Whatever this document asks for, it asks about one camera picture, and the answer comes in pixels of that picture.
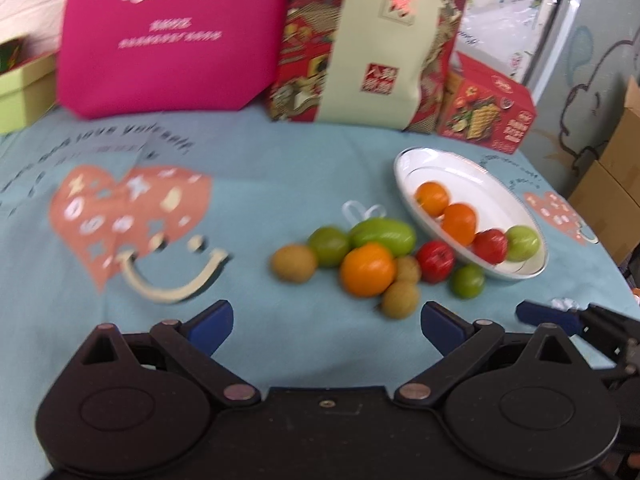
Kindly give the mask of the small green lime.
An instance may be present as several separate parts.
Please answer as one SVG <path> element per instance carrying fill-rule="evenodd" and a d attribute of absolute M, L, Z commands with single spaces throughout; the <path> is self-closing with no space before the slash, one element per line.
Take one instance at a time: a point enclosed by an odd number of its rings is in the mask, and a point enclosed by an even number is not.
<path fill-rule="evenodd" d="M 485 288 L 485 274 L 482 268 L 467 264 L 454 269 L 449 279 L 450 292 L 461 299 L 480 296 Z"/>

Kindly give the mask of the red apple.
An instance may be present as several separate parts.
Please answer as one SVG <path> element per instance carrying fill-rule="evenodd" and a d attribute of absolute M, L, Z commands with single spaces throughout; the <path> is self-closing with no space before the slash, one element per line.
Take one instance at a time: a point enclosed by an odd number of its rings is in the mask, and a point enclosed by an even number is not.
<path fill-rule="evenodd" d="M 420 266 L 422 280 L 428 284 L 438 284 L 449 278 L 456 258 L 446 243 L 431 240 L 420 247 L 416 253 L 416 261 Z"/>
<path fill-rule="evenodd" d="M 506 260 L 508 239 L 506 233 L 499 229 L 490 229 L 475 235 L 472 249 L 478 258 L 495 266 Z"/>

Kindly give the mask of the brown kiwi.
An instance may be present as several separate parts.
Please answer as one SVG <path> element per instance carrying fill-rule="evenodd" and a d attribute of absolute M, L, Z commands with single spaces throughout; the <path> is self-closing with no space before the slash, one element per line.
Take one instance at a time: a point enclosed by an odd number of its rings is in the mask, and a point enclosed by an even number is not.
<path fill-rule="evenodd" d="M 413 314 L 419 301 L 420 290 L 417 284 L 398 281 L 391 284 L 384 292 L 380 310 L 388 318 L 403 320 Z"/>
<path fill-rule="evenodd" d="M 281 281 L 302 284 L 314 276 L 318 269 L 318 260 L 308 246 L 289 244 L 273 253 L 270 269 Z"/>
<path fill-rule="evenodd" d="M 412 255 L 399 257 L 396 262 L 396 282 L 418 284 L 422 278 L 422 271 L 418 260 Z"/>

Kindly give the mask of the large orange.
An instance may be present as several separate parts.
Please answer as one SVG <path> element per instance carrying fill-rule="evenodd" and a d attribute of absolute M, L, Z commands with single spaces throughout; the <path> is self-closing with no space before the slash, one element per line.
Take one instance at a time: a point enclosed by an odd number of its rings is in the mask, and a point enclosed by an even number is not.
<path fill-rule="evenodd" d="M 393 254 L 381 244 L 367 243 L 345 256 L 338 276 L 349 295 L 370 298 L 382 295 L 395 281 L 396 273 Z"/>

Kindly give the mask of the brown kiwi front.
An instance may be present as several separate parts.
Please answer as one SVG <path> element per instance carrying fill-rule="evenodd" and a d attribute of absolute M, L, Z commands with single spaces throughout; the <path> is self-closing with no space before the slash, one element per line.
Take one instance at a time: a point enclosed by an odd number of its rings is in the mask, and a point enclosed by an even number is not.
<path fill-rule="evenodd" d="M 403 320 L 413 314 L 419 301 L 420 290 L 417 284 L 398 281 L 391 284 L 384 292 L 380 310 L 388 318 Z"/>

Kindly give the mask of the green apple in plate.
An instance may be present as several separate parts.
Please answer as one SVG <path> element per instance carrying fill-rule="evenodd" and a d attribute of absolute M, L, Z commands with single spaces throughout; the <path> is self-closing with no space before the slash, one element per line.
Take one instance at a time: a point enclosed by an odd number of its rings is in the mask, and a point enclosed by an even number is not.
<path fill-rule="evenodd" d="M 540 238 L 537 232 L 529 226 L 512 226 L 506 231 L 506 260 L 511 262 L 523 262 L 539 250 Z"/>

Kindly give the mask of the red apple in plate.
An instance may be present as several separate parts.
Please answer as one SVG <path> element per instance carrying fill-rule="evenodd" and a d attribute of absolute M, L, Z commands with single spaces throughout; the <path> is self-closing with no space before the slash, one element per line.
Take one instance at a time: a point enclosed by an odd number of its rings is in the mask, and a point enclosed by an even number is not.
<path fill-rule="evenodd" d="M 506 233 L 499 229 L 490 229 L 475 235 L 472 249 L 478 258 L 495 266 L 506 260 L 508 239 Z"/>

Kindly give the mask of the green mango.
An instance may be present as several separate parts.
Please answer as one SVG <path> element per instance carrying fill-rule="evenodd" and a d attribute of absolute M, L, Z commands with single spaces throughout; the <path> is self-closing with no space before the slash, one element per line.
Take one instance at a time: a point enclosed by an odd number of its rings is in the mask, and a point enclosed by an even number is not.
<path fill-rule="evenodd" d="M 356 224 L 348 233 L 352 247 L 378 243 L 394 257 L 408 256 L 416 247 L 416 231 L 408 223 L 390 218 L 370 218 Z"/>

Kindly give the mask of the white oval plate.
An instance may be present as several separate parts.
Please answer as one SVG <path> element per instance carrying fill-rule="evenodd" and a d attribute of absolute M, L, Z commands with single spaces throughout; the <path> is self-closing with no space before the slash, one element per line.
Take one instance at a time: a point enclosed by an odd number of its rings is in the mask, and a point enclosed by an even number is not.
<path fill-rule="evenodd" d="M 447 243 L 462 262 L 480 266 L 487 275 L 505 281 L 530 280 L 546 270 L 548 248 L 534 217 L 521 200 L 476 162 L 434 148 L 407 148 L 394 160 L 394 177 L 402 202 L 419 229 L 434 240 Z M 430 217 L 414 199 L 418 187 L 427 181 L 442 184 L 453 202 L 472 206 L 481 231 L 528 226 L 540 240 L 538 252 L 524 262 L 490 264 L 477 257 L 472 249 L 445 233 L 439 221 Z"/>

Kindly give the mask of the small orange upper plate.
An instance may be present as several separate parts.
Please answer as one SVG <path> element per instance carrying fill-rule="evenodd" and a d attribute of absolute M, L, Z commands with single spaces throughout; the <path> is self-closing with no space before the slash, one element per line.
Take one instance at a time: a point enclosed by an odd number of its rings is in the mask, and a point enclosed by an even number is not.
<path fill-rule="evenodd" d="M 448 190 L 437 181 L 422 183 L 413 194 L 416 203 L 431 218 L 439 218 L 450 204 Z"/>

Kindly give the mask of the round green fruit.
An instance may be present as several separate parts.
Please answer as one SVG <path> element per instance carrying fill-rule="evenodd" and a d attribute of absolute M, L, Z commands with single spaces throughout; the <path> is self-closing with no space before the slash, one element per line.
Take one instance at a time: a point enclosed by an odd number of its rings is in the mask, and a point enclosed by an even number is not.
<path fill-rule="evenodd" d="M 347 234 L 336 226 L 322 226 L 307 238 L 307 246 L 316 255 L 320 268 L 339 266 L 350 251 Z"/>

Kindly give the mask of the red cracker box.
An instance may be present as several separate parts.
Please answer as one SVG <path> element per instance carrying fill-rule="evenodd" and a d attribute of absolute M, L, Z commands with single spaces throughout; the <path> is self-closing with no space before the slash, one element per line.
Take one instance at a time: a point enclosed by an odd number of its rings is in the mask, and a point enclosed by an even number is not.
<path fill-rule="evenodd" d="M 469 55 L 460 53 L 458 61 L 448 74 L 437 133 L 514 154 L 537 116 L 528 89 Z"/>

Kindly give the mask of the green gift box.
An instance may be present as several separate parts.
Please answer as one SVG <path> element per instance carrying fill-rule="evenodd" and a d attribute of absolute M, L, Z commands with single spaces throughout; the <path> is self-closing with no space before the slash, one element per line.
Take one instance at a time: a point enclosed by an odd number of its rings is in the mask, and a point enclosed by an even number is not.
<path fill-rule="evenodd" d="M 56 54 L 28 58 L 26 37 L 1 44 L 0 132 L 22 130 L 56 104 Z"/>

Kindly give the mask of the magenta fabric bag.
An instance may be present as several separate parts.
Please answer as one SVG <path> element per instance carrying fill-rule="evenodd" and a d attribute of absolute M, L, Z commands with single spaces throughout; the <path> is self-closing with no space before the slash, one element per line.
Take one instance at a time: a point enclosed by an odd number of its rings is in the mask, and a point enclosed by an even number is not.
<path fill-rule="evenodd" d="M 66 0 L 58 102 L 82 118 L 239 110 L 273 83 L 288 0 Z"/>

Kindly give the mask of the red patterned gift bag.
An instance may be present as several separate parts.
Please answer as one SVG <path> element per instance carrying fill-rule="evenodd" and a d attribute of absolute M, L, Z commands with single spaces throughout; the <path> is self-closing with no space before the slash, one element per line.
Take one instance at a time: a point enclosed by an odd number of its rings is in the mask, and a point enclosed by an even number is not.
<path fill-rule="evenodd" d="M 430 133 L 466 0 L 288 0 L 272 119 Z"/>

